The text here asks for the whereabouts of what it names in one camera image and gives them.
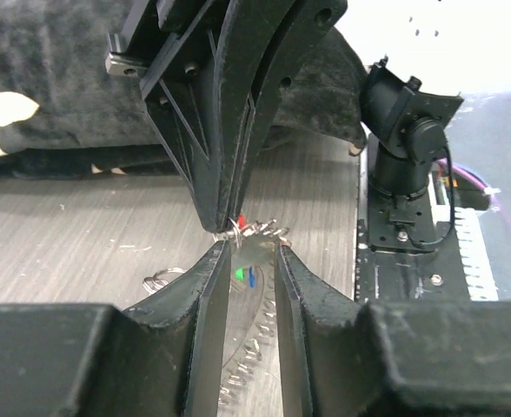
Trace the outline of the metal keyring disc with rings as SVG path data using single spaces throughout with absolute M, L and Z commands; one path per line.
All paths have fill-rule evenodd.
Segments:
M 259 368 L 275 348 L 275 249 L 290 244 L 289 229 L 278 227 L 275 219 L 246 222 L 239 228 L 235 220 L 231 230 L 214 236 L 217 242 L 230 242 L 232 249 L 219 394 L 219 408 L 229 414 L 241 409 Z M 244 281 L 235 278 L 239 268 Z

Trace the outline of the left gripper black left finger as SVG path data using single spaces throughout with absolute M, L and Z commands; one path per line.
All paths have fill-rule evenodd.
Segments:
M 214 416 L 231 249 L 121 310 L 0 304 L 0 416 Z

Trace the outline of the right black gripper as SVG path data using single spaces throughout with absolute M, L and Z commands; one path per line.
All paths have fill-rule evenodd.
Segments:
M 135 1 L 107 35 L 106 72 L 141 80 L 150 124 L 205 230 L 223 231 L 238 214 L 282 92 L 346 9 L 344 1 Z

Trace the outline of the red key tag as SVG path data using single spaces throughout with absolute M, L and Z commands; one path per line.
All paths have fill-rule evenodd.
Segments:
M 237 219 L 239 228 L 245 228 L 247 225 L 246 218 L 243 214 L 240 214 Z

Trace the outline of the green key tag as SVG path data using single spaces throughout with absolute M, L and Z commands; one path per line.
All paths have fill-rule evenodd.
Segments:
M 235 278 L 238 281 L 244 281 L 244 273 L 243 273 L 243 270 L 241 268 L 239 268 L 239 269 L 237 269 L 235 271 Z

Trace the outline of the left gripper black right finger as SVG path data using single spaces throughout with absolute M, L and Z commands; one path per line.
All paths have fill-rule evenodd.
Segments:
M 511 416 L 511 301 L 359 304 L 275 258 L 287 416 Z

